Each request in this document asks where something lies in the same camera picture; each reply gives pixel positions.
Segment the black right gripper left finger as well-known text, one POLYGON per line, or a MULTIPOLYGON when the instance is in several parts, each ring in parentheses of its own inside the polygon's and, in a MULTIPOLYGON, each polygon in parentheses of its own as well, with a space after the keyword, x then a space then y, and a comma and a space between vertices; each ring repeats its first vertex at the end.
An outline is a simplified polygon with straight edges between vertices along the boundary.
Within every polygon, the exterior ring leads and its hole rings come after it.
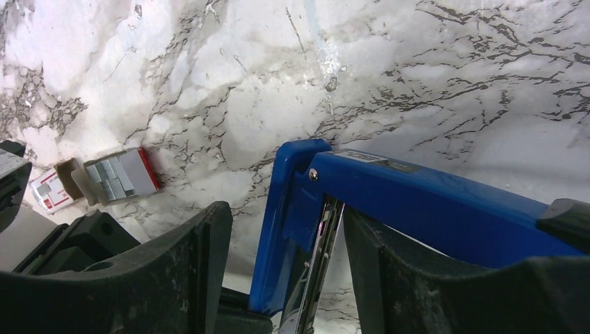
POLYGON ((129 251, 45 276, 1 274, 2 333, 212 333, 232 231, 228 203, 129 251))

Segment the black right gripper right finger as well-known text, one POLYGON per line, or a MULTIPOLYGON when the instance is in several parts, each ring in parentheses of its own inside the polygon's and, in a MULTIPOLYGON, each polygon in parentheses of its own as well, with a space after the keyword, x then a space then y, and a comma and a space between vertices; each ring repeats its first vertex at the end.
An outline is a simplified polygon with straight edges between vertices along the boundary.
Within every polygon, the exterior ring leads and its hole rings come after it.
POLYGON ((588 333, 589 258, 487 269, 441 255, 354 209, 344 236, 364 333, 588 333))

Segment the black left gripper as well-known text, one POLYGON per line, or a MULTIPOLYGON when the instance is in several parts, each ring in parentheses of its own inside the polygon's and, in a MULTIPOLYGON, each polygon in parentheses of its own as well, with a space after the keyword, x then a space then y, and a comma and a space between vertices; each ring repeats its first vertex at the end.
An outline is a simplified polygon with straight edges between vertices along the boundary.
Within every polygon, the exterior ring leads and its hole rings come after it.
POLYGON ((24 145, 1 142, 1 270, 30 275, 82 271, 140 243, 96 210, 57 225, 23 205, 31 163, 24 145))

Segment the staple tray with staples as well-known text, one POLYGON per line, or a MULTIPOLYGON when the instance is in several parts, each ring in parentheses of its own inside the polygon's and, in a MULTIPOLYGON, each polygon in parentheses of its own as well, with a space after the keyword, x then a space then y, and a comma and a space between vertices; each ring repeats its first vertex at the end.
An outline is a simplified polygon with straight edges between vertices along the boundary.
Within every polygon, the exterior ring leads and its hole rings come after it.
POLYGON ((90 206, 120 204, 151 196, 161 188, 142 147, 87 161, 71 176, 90 206))

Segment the red white staple box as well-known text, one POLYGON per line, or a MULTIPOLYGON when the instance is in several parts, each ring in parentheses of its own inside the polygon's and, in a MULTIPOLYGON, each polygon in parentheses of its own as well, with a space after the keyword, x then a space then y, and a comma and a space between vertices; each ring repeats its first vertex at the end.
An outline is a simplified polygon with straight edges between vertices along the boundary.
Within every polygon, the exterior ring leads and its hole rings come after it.
POLYGON ((83 194, 72 178, 72 172, 80 167, 75 158, 62 161, 29 184, 33 197, 48 214, 53 214, 77 200, 83 194))

